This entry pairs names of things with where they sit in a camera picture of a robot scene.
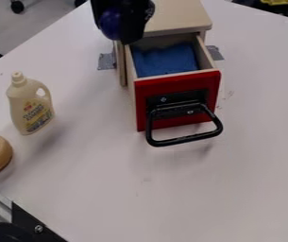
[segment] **gray tape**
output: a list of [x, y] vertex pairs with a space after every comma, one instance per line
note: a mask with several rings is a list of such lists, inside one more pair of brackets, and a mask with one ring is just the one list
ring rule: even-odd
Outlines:
[[209, 50], [214, 61], [220, 61], [220, 60], [223, 61], [224, 60], [224, 57], [220, 53], [219, 48], [216, 47], [215, 45], [208, 45], [207, 49]]
[[100, 54], [97, 70], [110, 70], [116, 68], [116, 59], [114, 49], [109, 54]]

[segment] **white bottle cap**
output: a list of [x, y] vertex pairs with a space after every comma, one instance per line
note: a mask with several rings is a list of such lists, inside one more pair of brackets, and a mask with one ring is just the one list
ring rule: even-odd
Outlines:
[[23, 86], [26, 84], [26, 79], [22, 72], [14, 72], [12, 73], [11, 77], [12, 77], [12, 84], [16, 87]]

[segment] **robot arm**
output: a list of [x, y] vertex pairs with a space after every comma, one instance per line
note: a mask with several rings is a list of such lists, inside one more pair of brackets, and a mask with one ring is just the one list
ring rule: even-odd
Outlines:
[[111, 40], [123, 44], [140, 40], [155, 12], [150, 0], [91, 0], [95, 23]]

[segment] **metal screw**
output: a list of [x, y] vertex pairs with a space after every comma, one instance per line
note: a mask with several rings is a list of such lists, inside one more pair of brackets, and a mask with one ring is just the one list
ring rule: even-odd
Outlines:
[[42, 233], [43, 231], [43, 226], [42, 225], [37, 225], [35, 227], [35, 233]]

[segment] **red drawer front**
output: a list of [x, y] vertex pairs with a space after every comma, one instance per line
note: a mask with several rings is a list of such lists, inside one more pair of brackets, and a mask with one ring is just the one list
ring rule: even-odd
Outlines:
[[[166, 95], [199, 89], [208, 90], [207, 106], [214, 112], [220, 79], [221, 73], [219, 71], [212, 71], [169, 78], [135, 81], [137, 130], [145, 130], [146, 99], [152, 95]], [[210, 121], [208, 116], [204, 113], [200, 113], [196, 115], [156, 120], [153, 128], [161, 129], [207, 121]]]

